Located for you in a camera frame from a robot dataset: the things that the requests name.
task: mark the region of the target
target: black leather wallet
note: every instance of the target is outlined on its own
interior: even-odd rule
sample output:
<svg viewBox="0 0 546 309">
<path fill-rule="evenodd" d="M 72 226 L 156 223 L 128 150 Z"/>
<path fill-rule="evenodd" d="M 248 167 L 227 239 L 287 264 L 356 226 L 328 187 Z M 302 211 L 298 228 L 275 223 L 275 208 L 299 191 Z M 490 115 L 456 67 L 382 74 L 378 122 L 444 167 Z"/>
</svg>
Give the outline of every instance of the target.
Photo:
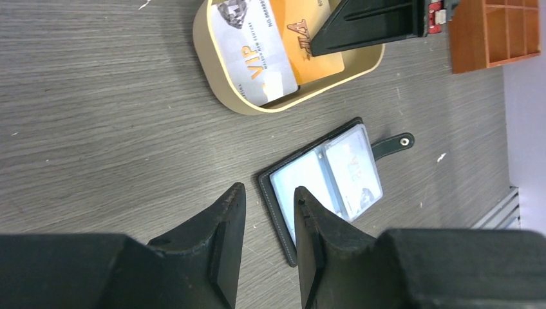
<svg viewBox="0 0 546 309">
<path fill-rule="evenodd" d="M 299 157 L 305 155 L 307 152 L 325 143 L 326 141 L 335 139 L 339 135 L 343 134 L 347 130 L 359 124 L 362 124 L 361 118 L 355 118 L 347 122 L 341 127 L 338 127 L 337 129 L 333 130 L 327 135 L 322 136 L 321 138 L 315 140 L 311 144 L 306 145 L 305 147 L 292 153 L 291 155 L 280 160 L 274 165 L 271 165 L 270 167 L 268 167 L 267 169 L 265 169 L 258 175 L 259 188 L 265 200 L 265 204 L 267 205 L 267 208 L 269 210 L 269 214 L 271 215 L 271 219 L 273 221 L 273 225 L 277 232 L 278 238 L 285 251 L 288 264 L 292 267 L 297 266 L 296 246 L 294 245 L 294 242 L 292 241 L 292 238 L 290 237 L 287 224 L 284 221 L 279 203 L 275 195 L 275 191 L 271 184 L 270 175 L 274 173 L 275 171 L 279 170 L 280 168 L 286 166 L 290 162 L 293 162 Z M 403 133 L 393 137 L 386 138 L 384 140 L 380 140 L 372 144 L 373 157 L 377 161 L 384 156 L 409 149 L 413 147 L 414 143 L 415 143 L 415 139 L 411 133 Z"/>
</svg>

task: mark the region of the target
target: wooden compartment organizer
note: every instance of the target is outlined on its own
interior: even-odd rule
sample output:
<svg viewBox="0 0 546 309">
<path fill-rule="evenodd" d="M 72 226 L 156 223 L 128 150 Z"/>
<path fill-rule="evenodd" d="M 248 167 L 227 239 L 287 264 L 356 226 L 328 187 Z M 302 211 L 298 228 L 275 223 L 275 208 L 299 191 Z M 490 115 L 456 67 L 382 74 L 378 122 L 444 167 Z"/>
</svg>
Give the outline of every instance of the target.
<svg viewBox="0 0 546 309">
<path fill-rule="evenodd" d="M 212 32 L 210 18 L 212 2 L 213 0 L 205 0 L 197 11 L 193 22 L 193 41 L 212 92 L 222 104 L 237 113 L 257 115 L 284 111 L 332 87 L 373 71 L 383 58 L 384 44 L 343 51 L 341 55 L 345 70 L 342 72 L 301 85 L 295 93 L 269 102 L 265 106 L 256 106 L 239 94 L 229 78 Z M 332 9 L 338 4 L 339 0 L 330 0 Z"/>
<path fill-rule="evenodd" d="M 453 73 L 540 55 L 539 0 L 461 0 L 448 23 Z"/>
</svg>

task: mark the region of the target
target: table surface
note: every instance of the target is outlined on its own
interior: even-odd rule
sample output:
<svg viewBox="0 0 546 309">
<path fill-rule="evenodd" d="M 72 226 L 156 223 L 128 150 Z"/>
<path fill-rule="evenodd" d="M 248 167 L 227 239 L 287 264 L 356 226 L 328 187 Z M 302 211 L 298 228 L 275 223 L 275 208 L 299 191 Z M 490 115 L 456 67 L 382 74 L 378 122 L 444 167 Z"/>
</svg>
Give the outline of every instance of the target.
<svg viewBox="0 0 546 309">
<path fill-rule="evenodd" d="M 468 227 L 509 190 L 502 69 L 452 75 L 445 34 L 390 43 L 373 72 L 286 112 L 243 116 L 207 86 L 199 0 L 0 3 L 0 232 L 157 236 L 247 188 L 238 308 L 300 308 L 255 176 L 353 117 L 384 198 L 354 225 Z"/>
</svg>

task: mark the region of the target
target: beige tray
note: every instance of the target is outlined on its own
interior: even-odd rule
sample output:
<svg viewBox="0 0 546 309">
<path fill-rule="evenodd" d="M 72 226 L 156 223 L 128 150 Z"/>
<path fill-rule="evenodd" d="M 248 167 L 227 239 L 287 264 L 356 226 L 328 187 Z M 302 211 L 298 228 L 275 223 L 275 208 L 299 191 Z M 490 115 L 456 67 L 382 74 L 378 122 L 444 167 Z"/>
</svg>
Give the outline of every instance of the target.
<svg viewBox="0 0 546 309">
<path fill-rule="evenodd" d="M 344 51 L 342 55 L 345 70 L 342 72 L 302 85 L 295 93 L 268 103 L 266 107 L 255 106 L 235 89 L 220 57 L 220 50 L 212 33 L 212 2 L 213 0 L 205 0 L 197 11 L 193 21 L 193 41 L 212 92 L 222 104 L 237 113 L 257 115 L 284 111 L 332 87 L 373 71 L 383 58 L 384 44 Z M 330 4 L 333 8 L 339 4 L 339 0 L 331 0 Z"/>
</svg>

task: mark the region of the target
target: wallet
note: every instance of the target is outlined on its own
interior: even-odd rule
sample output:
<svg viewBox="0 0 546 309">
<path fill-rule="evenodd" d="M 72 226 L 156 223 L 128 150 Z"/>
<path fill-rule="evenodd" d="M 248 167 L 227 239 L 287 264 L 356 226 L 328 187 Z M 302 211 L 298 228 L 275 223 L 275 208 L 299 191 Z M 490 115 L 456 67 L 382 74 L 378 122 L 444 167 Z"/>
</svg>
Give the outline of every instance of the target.
<svg viewBox="0 0 546 309">
<path fill-rule="evenodd" d="M 262 171 L 259 188 L 288 264 L 297 266 L 296 187 L 304 185 L 328 210 L 351 222 L 383 195 L 375 161 L 414 143 L 411 133 L 403 133 L 370 145 L 362 119 L 355 118 Z"/>
</svg>

